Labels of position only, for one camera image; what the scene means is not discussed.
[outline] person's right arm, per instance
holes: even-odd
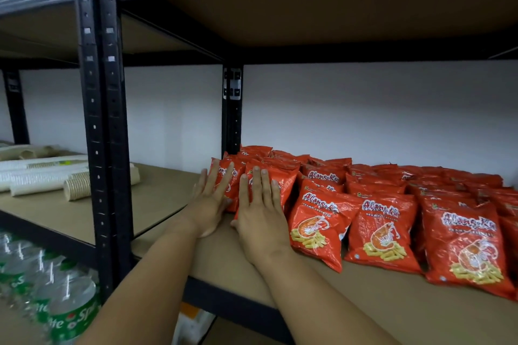
[[[252,203],[246,175],[239,185],[239,219],[233,221],[247,259],[265,279],[297,345],[398,343],[361,312],[289,245],[277,182],[253,170]]]

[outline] person's left hand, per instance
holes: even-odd
[[[230,163],[225,176],[214,189],[219,169],[220,162],[214,161],[208,177],[207,170],[202,170],[198,183],[194,185],[191,202],[178,214],[172,216],[166,233],[191,231],[196,237],[205,237],[216,230],[223,211],[232,202],[225,197],[225,191],[232,178],[234,163]]]

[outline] white wall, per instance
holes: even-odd
[[[13,142],[11,118],[4,90],[4,76],[0,73],[0,140]]]
[[[243,144],[518,182],[518,62],[250,65]]]
[[[199,172],[221,154],[221,66],[130,67],[131,161]],[[78,70],[22,71],[30,142],[86,152]]]
[[[220,65],[125,71],[132,161],[198,172],[220,154]],[[242,141],[517,183],[517,77],[516,61],[248,65]],[[21,78],[31,142],[85,151],[78,71]],[[2,101],[0,139],[9,139]]]

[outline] shrimp illustration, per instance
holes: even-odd
[[[498,250],[487,239],[479,239],[464,247],[458,254],[458,262],[469,272],[481,272],[489,268],[489,258],[496,259]]]
[[[395,247],[394,244],[394,231],[396,233],[396,238],[400,238],[399,233],[394,226],[394,223],[387,222],[383,226],[379,227],[370,237],[370,242],[372,246],[378,251],[390,250]]]
[[[328,228],[329,222],[327,222],[324,216],[316,216],[301,222],[297,228],[297,231],[301,237],[310,238],[315,235],[316,231],[325,231]]]

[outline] black metal post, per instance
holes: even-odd
[[[241,144],[243,66],[223,66],[223,107],[221,113],[221,156],[236,154]]]
[[[126,94],[117,0],[75,0],[97,268],[106,300],[133,267]]]
[[[29,143],[29,130],[23,105],[22,83],[18,70],[2,69],[4,74],[5,95],[11,117],[12,137],[17,145]]]

